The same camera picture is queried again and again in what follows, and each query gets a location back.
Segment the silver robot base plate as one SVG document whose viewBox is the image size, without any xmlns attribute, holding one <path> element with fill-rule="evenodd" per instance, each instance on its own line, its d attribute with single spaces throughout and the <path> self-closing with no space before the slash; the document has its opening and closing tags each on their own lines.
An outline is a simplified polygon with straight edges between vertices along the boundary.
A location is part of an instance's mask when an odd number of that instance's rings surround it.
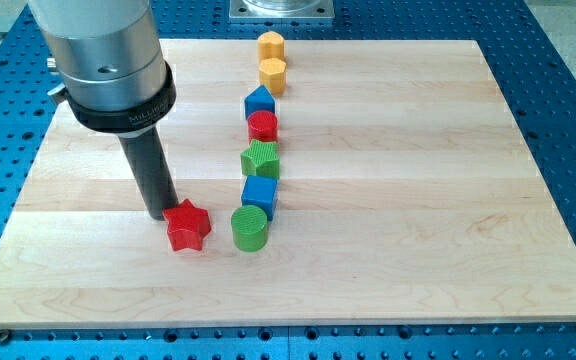
<svg viewBox="0 0 576 360">
<path fill-rule="evenodd" d="M 231 20 L 332 20 L 333 0 L 231 0 Z"/>
</svg>

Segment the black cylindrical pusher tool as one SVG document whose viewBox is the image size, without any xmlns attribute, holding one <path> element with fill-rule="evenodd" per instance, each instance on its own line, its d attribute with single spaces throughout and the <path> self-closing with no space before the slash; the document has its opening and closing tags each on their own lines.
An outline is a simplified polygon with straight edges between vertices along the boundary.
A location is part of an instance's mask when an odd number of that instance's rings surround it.
<svg viewBox="0 0 576 360">
<path fill-rule="evenodd" d="M 119 142 L 150 217 L 163 221 L 163 211 L 179 200 L 157 128 L 120 136 Z"/>
</svg>

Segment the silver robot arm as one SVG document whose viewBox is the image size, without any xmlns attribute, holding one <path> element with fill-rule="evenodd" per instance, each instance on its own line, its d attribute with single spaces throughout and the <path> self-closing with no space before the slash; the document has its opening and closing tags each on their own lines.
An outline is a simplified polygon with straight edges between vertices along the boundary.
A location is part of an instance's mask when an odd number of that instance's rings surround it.
<svg viewBox="0 0 576 360">
<path fill-rule="evenodd" d="M 156 124 L 176 101 L 152 8 L 145 0 L 29 0 L 68 102 L 84 127 L 118 137 L 149 215 L 178 197 Z"/>
</svg>

